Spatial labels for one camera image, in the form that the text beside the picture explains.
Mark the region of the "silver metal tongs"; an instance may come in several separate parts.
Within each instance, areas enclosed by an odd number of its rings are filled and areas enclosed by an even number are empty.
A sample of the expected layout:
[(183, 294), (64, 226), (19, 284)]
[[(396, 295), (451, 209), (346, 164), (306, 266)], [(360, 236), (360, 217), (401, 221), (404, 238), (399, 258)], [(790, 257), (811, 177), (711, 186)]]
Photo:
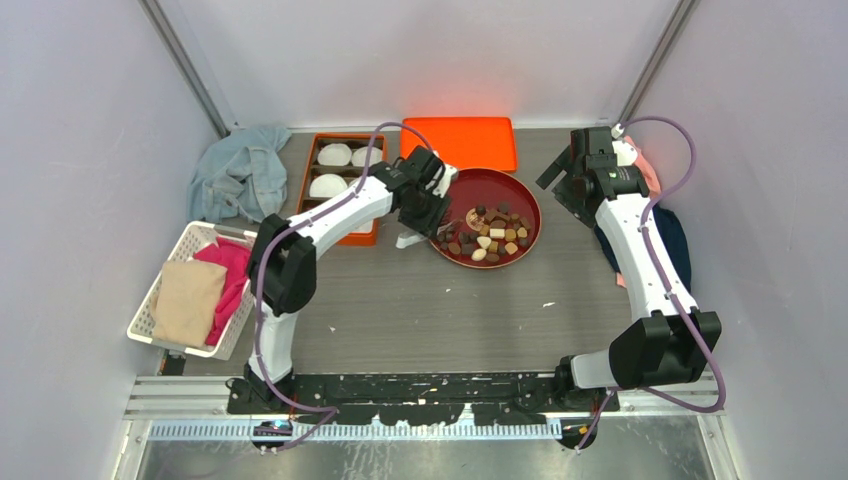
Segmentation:
[(395, 247), (397, 249), (406, 249), (413, 245), (426, 242), (429, 240), (427, 235), (421, 234), (413, 230), (402, 231), (396, 239)]

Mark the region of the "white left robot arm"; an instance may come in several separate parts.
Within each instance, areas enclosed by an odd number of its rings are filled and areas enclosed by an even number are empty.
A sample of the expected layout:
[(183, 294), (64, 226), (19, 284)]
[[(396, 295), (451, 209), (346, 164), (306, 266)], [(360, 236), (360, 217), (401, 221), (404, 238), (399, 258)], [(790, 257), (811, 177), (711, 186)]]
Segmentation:
[(244, 379), (255, 403), (269, 413), (293, 401), (287, 382), (293, 334), (301, 310), (317, 288), (317, 262), (362, 225), (394, 214), (404, 226), (396, 242), (407, 248), (437, 236), (451, 199), (456, 167), (417, 147), (394, 164), (381, 161), (338, 195), (287, 219), (273, 214), (260, 224), (247, 266), (257, 319)]

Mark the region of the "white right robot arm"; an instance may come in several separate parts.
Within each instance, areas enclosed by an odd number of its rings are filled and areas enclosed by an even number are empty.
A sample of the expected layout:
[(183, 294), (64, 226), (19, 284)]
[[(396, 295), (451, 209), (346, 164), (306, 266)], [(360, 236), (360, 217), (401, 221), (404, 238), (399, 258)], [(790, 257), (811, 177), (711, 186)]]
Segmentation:
[(536, 180), (577, 220), (603, 232), (631, 309), (631, 325), (606, 349), (564, 358), (554, 387), (567, 410), (582, 409), (597, 388), (696, 382), (722, 333), (718, 315), (698, 306), (676, 272), (637, 157), (619, 127), (576, 129)]

